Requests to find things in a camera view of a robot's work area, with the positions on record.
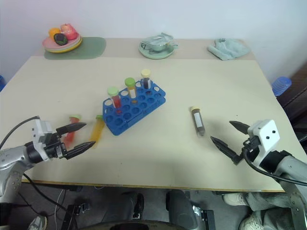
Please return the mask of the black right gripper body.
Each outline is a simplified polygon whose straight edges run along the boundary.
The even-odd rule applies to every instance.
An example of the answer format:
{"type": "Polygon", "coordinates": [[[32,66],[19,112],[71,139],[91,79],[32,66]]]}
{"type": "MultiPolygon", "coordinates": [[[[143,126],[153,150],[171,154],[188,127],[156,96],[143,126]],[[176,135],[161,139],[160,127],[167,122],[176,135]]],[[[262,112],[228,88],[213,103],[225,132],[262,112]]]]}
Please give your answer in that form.
{"type": "Polygon", "coordinates": [[[250,162],[254,162],[256,157],[258,156],[260,140],[257,136],[253,136],[252,138],[248,138],[243,143],[242,155],[245,160],[249,160],[250,162]]]}

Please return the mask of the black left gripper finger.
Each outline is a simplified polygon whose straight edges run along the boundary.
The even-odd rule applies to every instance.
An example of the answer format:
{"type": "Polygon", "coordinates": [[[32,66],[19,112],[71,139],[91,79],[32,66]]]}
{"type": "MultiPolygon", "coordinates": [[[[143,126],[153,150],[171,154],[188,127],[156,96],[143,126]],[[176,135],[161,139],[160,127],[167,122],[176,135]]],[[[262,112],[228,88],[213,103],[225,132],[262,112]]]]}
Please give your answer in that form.
{"type": "Polygon", "coordinates": [[[69,160],[69,159],[74,158],[74,157],[76,157],[80,154],[83,154],[84,152],[89,150],[91,147],[93,147],[95,143],[96,143],[96,141],[88,141],[88,142],[82,143],[80,145],[77,145],[73,149],[67,151],[66,154],[64,155],[64,158],[69,160]]]}
{"type": "Polygon", "coordinates": [[[64,134],[67,134],[67,133],[75,132],[75,131],[81,129],[82,127],[84,127],[85,125],[87,125],[87,124],[83,123],[83,122],[71,123],[71,124],[57,128],[56,132],[57,132],[58,135],[64,135],[64,134]]]}

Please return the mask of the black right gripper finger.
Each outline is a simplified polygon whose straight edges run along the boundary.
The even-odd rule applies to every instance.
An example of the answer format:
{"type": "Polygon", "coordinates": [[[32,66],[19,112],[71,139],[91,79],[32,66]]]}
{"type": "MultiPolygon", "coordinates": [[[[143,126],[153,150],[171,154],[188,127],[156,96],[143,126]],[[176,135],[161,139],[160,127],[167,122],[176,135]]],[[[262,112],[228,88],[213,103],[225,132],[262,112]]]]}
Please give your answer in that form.
{"type": "Polygon", "coordinates": [[[236,128],[239,132],[247,135],[248,134],[248,129],[249,129],[249,125],[244,124],[242,122],[239,121],[229,121],[229,123],[236,128]]]}
{"type": "Polygon", "coordinates": [[[235,164],[238,165],[242,159],[242,155],[237,155],[232,149],[228,147],[228,145],[223,142],[222,140],[215,138],[215,137],[210,137],[213,144],[218,148],[219,151],[221,151],[224,155],[226,155],[228,158],[231,159],[231,161],[235,164]]]}

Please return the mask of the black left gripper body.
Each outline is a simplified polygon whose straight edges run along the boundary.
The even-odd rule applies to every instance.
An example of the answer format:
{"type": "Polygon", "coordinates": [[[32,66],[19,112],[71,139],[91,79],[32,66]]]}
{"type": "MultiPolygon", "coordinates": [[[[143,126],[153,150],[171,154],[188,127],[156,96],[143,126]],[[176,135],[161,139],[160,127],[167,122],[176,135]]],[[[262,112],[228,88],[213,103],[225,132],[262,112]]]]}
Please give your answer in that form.
{"type": "Polygon", "coordinates": [[[53,133],[47,136],[45,140],[44,151],[49,158],[64,158],[67,155],[67,149],[61,140],[61,135],[53,133]]]}

